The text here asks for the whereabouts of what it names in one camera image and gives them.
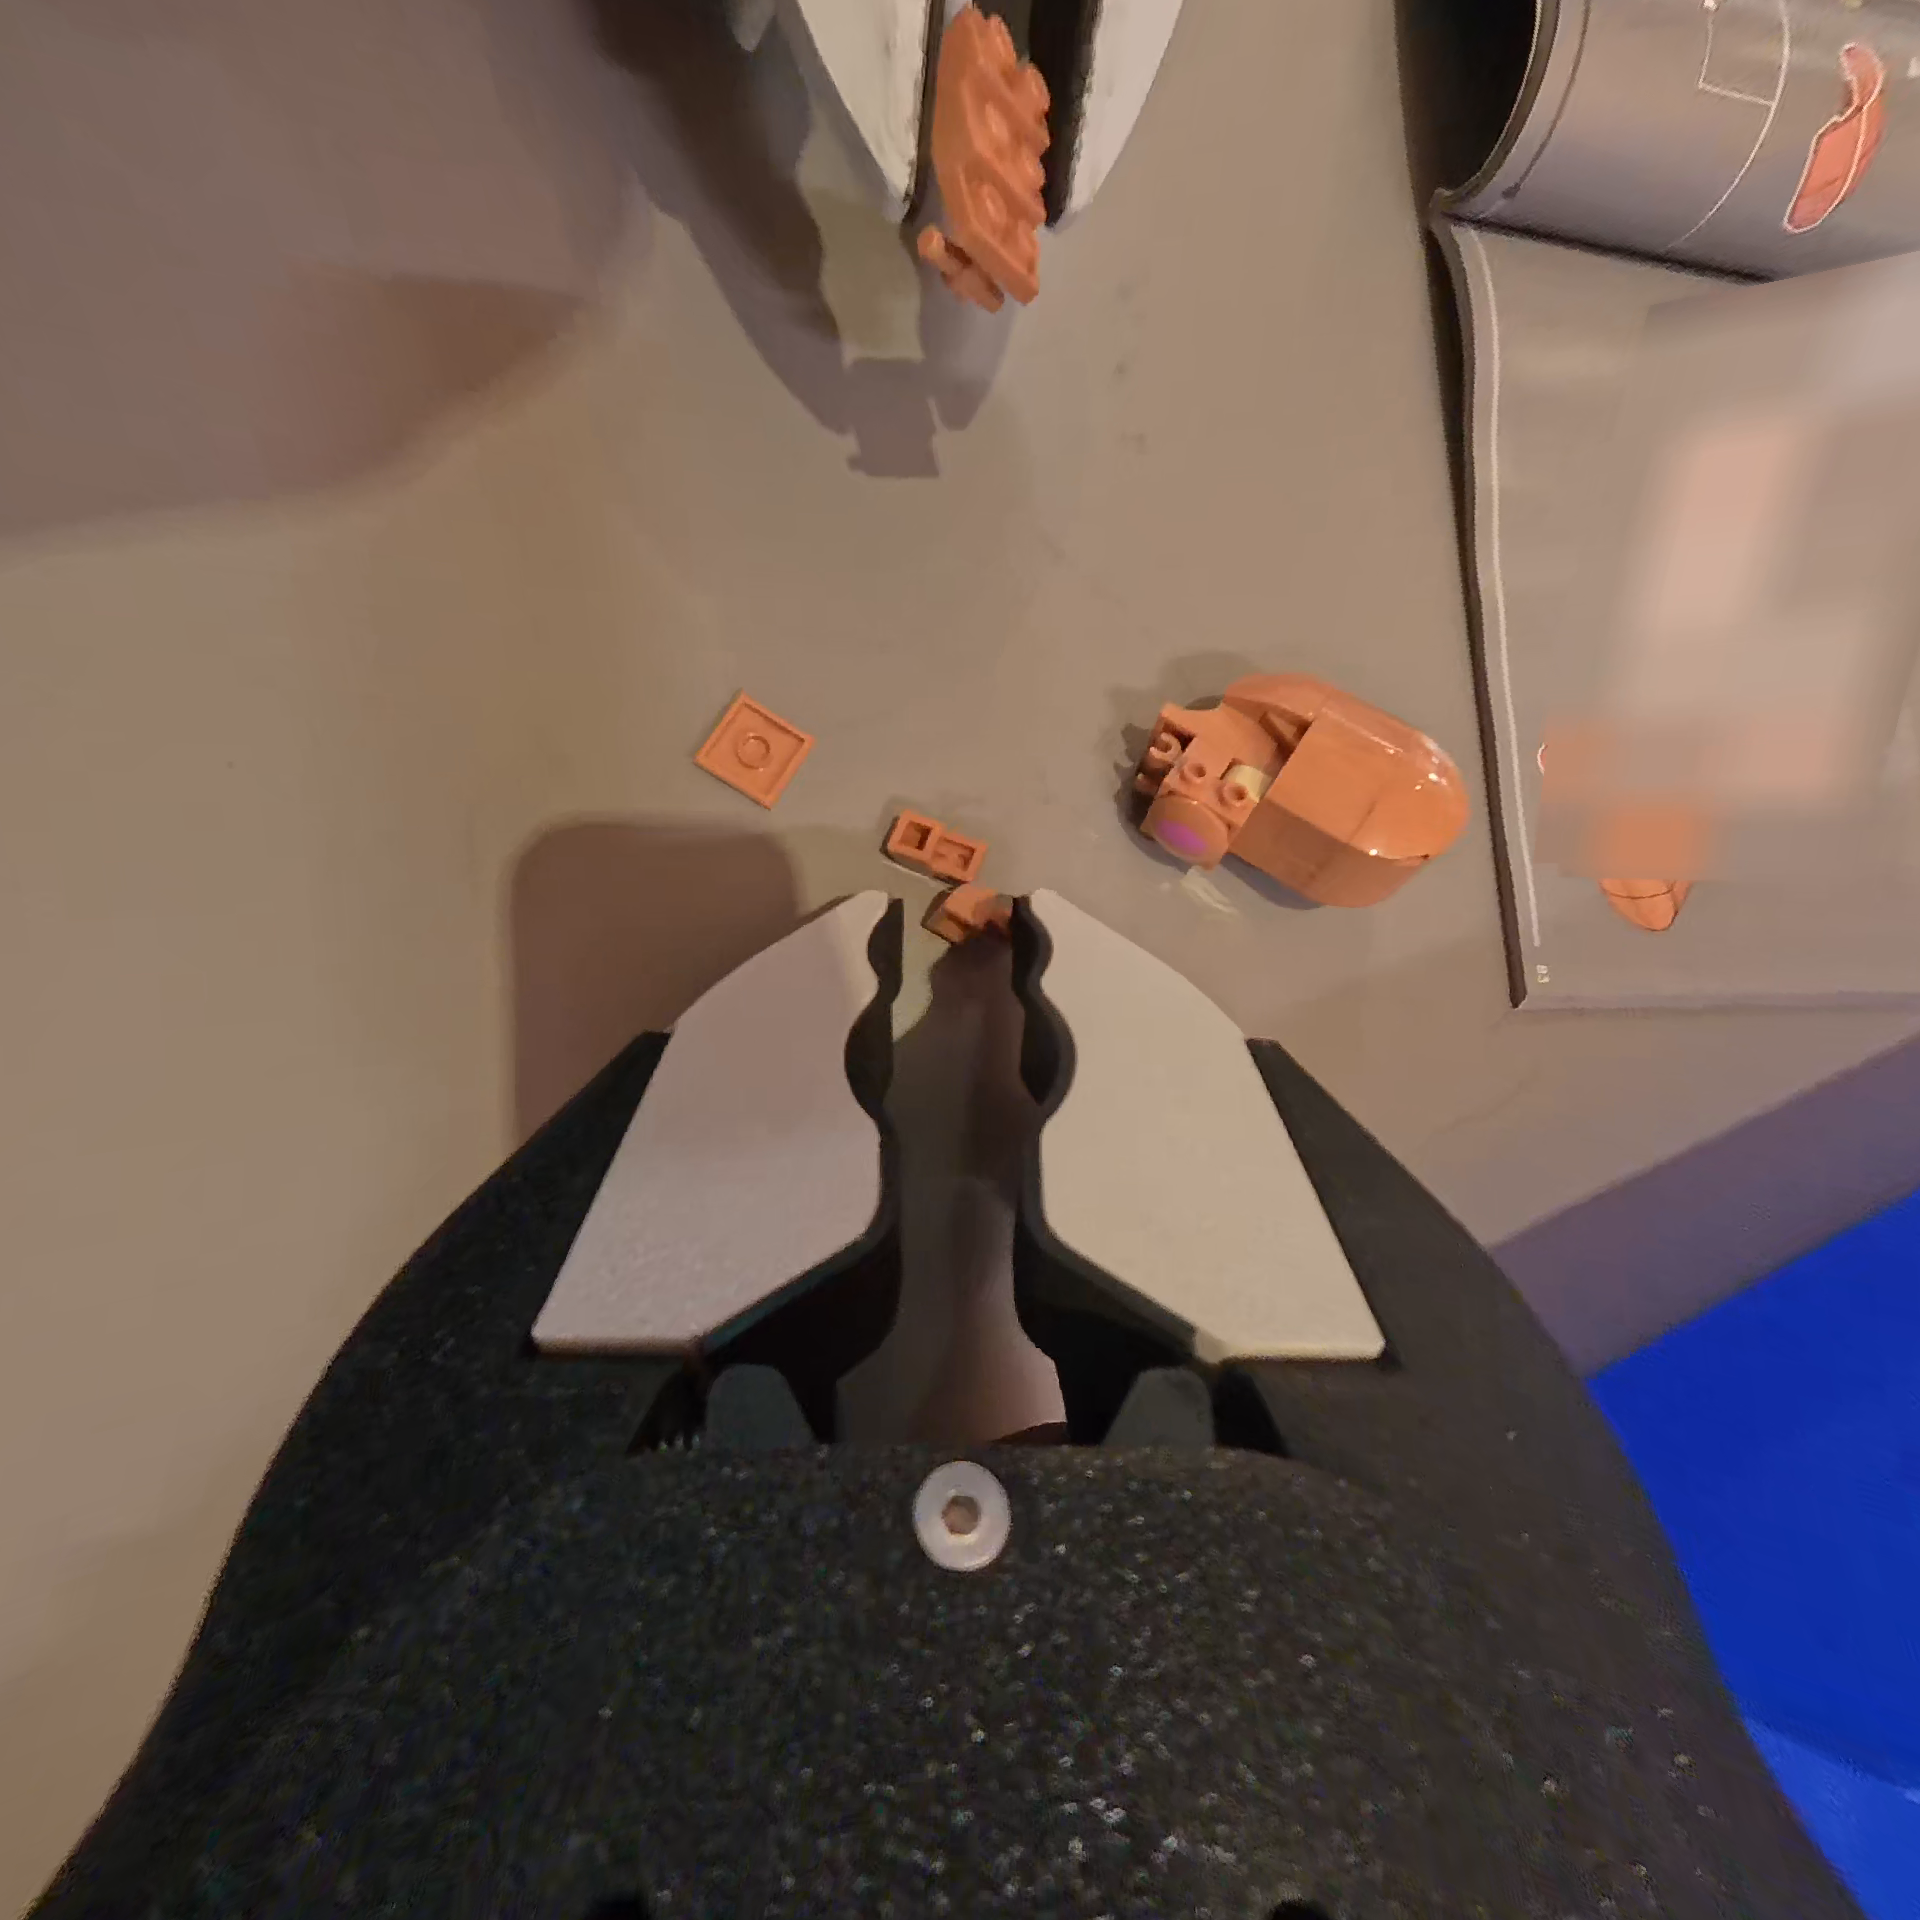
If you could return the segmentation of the square brown brick plate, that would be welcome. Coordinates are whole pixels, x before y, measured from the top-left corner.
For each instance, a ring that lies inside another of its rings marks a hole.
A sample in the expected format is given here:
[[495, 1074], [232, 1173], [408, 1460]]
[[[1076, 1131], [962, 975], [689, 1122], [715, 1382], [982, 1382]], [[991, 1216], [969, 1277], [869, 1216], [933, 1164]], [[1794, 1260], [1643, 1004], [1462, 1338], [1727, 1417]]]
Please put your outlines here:
[[730, 691], [730, 707], [715, 721], [691, 764], [721, 784], [730, 784], [753, 805], [782, 805], [810, 757], [810, 735], [782, 721], [766, 698]]

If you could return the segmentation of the round brown brick assembly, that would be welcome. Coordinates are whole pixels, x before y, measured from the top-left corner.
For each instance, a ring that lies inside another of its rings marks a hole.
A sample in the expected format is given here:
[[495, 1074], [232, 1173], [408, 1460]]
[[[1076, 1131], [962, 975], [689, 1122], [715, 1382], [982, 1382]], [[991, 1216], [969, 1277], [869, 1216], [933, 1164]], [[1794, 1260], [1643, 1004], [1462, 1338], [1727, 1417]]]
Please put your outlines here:
[[1472, 784], [1432, 735], [1306, 670], [1163, 707], [1135, 800], [1141, 837], [1189, 871], [1242, 861], [1329, 914], [1385, 903], [1472, 827]]

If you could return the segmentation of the grey desk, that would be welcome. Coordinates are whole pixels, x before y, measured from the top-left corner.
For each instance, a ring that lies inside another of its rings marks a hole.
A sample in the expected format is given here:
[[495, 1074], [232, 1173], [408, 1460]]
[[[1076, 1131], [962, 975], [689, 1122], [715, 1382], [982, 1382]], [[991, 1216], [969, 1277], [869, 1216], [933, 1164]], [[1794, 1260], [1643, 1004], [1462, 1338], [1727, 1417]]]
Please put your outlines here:
[[[1451, 5], [1181, 5], [974, 314], [715, 5], [5, 5], [5, 1914], [392, 1271], [914, 805], [1286, 1042], [1578, 1372], [1913, 1187], [1913, 1009], [1531, 1017], [1484, 811], [1131, 827], [1323, 670], [1462, 757]], [[810, 735], [766, 811], [691, 755]]]

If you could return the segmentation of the small brown brick plate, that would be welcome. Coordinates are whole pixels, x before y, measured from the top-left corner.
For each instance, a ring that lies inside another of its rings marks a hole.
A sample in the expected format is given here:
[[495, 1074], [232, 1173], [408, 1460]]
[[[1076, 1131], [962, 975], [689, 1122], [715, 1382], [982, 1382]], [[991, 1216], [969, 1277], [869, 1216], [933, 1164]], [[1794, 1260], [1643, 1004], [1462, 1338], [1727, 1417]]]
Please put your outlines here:
[[959, 231], [1030, 248], [1041, 231], [1048, 87], [982, 5], [946, 21], [933, 172]]

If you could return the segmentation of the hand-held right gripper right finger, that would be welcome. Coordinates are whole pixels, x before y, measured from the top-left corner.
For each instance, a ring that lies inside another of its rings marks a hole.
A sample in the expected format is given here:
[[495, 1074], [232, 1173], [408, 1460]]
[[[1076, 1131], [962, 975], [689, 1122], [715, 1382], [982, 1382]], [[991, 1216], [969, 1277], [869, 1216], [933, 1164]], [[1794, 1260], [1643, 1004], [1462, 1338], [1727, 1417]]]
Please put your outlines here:
[[1014, 895], [1030, 1237], [1072, 1312], [1242, 1362], [1385, 1351], [1242, 1025], [1061, 890]]

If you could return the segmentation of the large blue storage bin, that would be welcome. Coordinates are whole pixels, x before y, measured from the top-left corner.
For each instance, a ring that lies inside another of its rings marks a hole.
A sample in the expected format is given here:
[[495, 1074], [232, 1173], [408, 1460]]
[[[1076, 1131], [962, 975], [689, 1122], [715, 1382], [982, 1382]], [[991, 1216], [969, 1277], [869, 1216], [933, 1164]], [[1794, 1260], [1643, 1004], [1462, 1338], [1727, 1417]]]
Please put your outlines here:
[[1920, 1192], [1588, 1382], [1739, 1714], [1920, 1786]]

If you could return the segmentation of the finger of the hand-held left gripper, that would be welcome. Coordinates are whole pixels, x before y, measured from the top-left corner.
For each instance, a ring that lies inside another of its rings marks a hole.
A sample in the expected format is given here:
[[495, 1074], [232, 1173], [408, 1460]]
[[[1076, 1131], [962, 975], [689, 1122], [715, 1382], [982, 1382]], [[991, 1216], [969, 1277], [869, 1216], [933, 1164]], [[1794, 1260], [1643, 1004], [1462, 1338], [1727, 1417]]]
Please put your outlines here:
[[1175, 24], [1181, 24], [1181, 0], [1048, 0], [1041, 5], [1048, 226], [1081, 215], [1086, 201], [1106, 184], [1158, 91]]
[[818, 77], [851, 116], [886, 203], [916, 203], [926, 91], [933, 91], [933, 0], [789, 0]]

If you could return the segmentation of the grey instruction booklet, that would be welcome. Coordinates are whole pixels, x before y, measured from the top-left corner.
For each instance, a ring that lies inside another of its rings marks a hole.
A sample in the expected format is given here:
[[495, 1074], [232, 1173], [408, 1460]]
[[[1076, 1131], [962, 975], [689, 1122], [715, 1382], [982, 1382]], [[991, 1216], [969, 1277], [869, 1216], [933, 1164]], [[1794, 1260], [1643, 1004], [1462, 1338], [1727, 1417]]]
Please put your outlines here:
[[1643, 314], [1913, 248], [1913, 5], [1462, 5], [1489, 134], [1438, 194], [1457, 303], [1457, 531], [1514, 1004], [1913, 1004], [1913, 691], [1878, 854], [1803, 895], [1727, 883], [1666, 933], [1536, 861], [1578, 535]]

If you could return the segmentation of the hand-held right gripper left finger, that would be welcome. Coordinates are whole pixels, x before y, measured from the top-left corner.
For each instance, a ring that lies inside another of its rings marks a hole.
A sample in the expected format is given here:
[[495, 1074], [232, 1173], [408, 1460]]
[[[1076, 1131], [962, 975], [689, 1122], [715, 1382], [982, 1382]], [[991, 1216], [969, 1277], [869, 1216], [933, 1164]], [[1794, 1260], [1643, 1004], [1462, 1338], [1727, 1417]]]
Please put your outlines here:
[[721, 1351], [886, 1242], [896, 968], [905, 903], [855, 890], [664, 1028], [535, 1312], [544, 1351]]

